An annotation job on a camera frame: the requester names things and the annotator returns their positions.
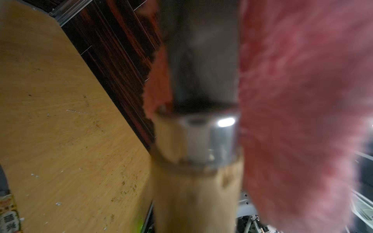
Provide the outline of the small sickle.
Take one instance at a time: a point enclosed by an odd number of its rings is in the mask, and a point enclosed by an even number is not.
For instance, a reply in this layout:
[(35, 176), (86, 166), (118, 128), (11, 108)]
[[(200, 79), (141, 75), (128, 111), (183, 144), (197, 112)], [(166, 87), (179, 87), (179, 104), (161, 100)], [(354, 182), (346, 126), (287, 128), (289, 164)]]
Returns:
[(14, 196), (1, 167), (1, 233), (23, 233)]
[(239, 1), (161, 1), (173, 100), (154, 116), (158, 233), (232, 233), (243, 176), (238, 145)]

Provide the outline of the pink rag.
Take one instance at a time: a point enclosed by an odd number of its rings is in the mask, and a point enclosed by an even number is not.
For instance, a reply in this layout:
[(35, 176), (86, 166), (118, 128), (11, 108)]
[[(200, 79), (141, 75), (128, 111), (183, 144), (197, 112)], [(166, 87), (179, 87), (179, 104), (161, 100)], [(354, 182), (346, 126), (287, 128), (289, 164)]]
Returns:
[[(160, 2), (139, 12), (157, 16)], [(373, 118), (372, 1), (239, 1), (241, 190), (285, 233), (339, 233), (350, 223), (355, 152)], [(173, 100), (163, 42), (144, 111)]]

